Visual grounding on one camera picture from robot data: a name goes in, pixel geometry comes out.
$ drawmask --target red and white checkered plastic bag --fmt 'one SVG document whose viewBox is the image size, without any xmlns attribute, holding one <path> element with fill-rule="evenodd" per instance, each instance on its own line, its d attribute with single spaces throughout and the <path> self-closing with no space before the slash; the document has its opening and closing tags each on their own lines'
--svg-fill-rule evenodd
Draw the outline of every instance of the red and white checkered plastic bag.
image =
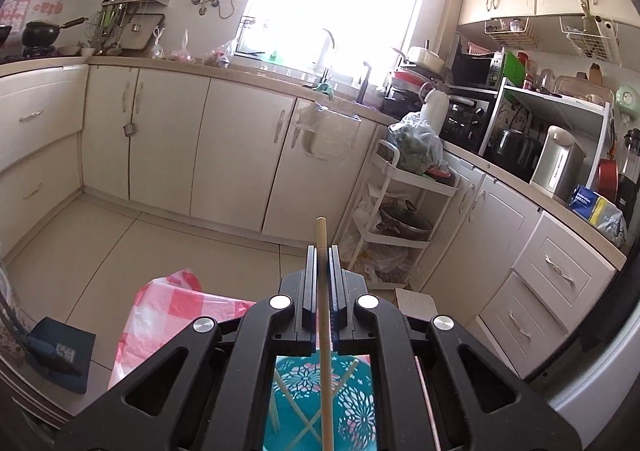
<svg viewBox="0 0 640 451">
<path fill-rule="evenodd" d="M 116 350 L 109 387 L 201 316 L 217 321 L 241 317 L 253 301 L 206 294 L 190 269 L 150 281 L 136 294 Z"/>
</svg>

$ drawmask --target silver screw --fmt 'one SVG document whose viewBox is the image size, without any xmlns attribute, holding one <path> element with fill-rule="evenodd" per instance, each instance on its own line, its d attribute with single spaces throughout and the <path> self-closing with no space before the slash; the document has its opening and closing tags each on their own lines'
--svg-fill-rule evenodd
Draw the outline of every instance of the silver screw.
<svg viewBox="0 0 640 451">
<path fill-rule="evenodd" d="M 209 319 L 208 317 L 200 317 L 193 322 L 193 329 L 196 332 L 204 334 L 205 332 L 213 330 L 215 325 L 216 323 L 212 319 Z"/>
<path fill-rule="evenodd" d="M 375 308 L 380 304 L 380 300 L 371 294 L 364 294 L 358 298 L 358 305 L 363 308 Z"/>
<path fill-rule="evenodd" d="M 269 304 L 273 308 L 282 310 L 283 308 L 286 308 L 291 304 L 291 298 L 289 296 L 285 296 L 284 294 L 278 294 L 277 296 L 273 296 L 269 300 Z"/>
<path fill-rule="evenodd" d="M 455 323 L 449 316 L 438 316 L 433 320 L 433 325 L 440 330 L 451 330 Z"/>
</svg>

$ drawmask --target teal floral stool cover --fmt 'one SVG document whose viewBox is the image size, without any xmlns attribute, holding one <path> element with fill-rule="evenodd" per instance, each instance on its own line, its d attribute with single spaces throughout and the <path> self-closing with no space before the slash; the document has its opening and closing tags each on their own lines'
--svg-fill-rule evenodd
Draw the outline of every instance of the teal floral stool cover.
<svg viewBox="0 0 640 451">
<path fill-rule="evenodd" d="M 332 354 L 335 451 L 376 450 L 371 370 L 364 359 L 366 357 Z M 320 451 L 319 352 L 311 357 L 280 357 L 276 362 L 271 395 L 264 449 Z M 305 430 L 308 425 L 292 402 L 306 420 L 313 422 L 312 429 Z"/>
</svg>

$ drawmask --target tile floor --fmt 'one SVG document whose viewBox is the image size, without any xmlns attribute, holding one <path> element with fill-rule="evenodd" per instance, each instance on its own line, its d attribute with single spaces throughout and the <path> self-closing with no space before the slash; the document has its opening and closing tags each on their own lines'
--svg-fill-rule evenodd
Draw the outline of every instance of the tile floor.
<svg viewBox="0 0 640 451">
<path fill-rule="evenodd" d="M 87 394 L 34 373 L 32 384 L 76 414 L 106 391 L 120 334 L 137 291 L 189 267 L 205 292 L 259 301 L 281 275 L 303 269 L 305 251 L 180 224 L 81 195 L 9 265 L 25 313 L 95 333 Z"/>
</svg>

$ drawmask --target window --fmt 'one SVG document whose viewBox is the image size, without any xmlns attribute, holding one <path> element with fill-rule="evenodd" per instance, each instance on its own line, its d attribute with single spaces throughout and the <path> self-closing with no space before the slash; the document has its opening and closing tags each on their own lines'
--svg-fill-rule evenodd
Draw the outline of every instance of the window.
<svg viewBox="0 0 640 451">
<path fill-rule="evenodd" d="M 371 81 L 382 82 L 398 58 L 416 0 L 249 0 L 255 23 L 242 32 L 240 52 L 311 73 L 331 65 L 332 79 L 357 82 L 366 60 Z M 328 34 L 335 38 L 331 54 Z"/>
</svg>

